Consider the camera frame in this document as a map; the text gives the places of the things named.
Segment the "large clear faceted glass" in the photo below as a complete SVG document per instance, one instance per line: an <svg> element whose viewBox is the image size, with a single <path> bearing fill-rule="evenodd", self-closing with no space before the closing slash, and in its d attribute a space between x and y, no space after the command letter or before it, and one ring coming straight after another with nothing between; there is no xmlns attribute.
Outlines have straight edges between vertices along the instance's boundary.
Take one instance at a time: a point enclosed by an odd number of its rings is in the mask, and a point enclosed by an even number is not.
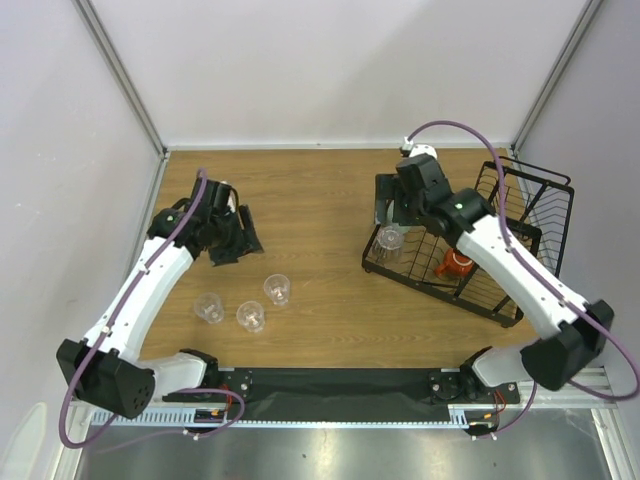
<svg viewBox="0 0 640 480"><path fill-rule="evenodd" d="M404 246L404 233L398 226L387 225L381 227L375 236L372 246L372 256L377 264L387 264L397 261Z"/></svg>

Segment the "orange black mug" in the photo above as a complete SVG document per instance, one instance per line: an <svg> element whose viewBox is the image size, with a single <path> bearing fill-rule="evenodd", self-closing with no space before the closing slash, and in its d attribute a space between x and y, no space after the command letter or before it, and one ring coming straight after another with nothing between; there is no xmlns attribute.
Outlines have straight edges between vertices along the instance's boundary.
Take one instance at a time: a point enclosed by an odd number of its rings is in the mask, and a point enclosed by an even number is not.
<svg viewBox="0 0 640 480"><path fill-rule="evenodd" d="M434 269L437 277L465 278L474 266L474 261L462 255L458 250L449 248Z"/></svg>

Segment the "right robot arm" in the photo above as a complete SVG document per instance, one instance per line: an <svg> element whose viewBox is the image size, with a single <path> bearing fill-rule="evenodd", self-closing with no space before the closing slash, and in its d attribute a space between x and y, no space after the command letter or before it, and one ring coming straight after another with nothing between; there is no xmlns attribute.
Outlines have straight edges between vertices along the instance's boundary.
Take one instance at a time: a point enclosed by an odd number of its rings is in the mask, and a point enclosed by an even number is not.
<svg viewBox="0 0 640 480"><path fill-rule="evenodd" d="M602 353L612 307L564 285L477 190L453 190L436 156L405 157L395 172L376 175L374 191L377 226L422 227L443 239L489 275L537 333L531 343L487 347L470 357L460 377L467 399L482 402L496 386L521 380L558 391Z"/></svg>

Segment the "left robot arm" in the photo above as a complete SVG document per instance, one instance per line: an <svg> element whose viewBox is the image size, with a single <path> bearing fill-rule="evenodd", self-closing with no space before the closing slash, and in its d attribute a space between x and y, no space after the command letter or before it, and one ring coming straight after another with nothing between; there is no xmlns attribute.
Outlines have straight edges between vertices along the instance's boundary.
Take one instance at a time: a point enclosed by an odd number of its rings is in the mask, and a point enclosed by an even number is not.
<svg viewBox="0 0 640 480"><path fill-rule="evenodd" d="M143 361L141 348L168 295L202 253L214 266L259 253L248 206L225 182L198 177L190 197L152 220L135 267L106 312L79 341L66 339L56 360L72 397L134 419L155 400L187 390L209 400L221 383L215 357L182 349Z"/></svg>

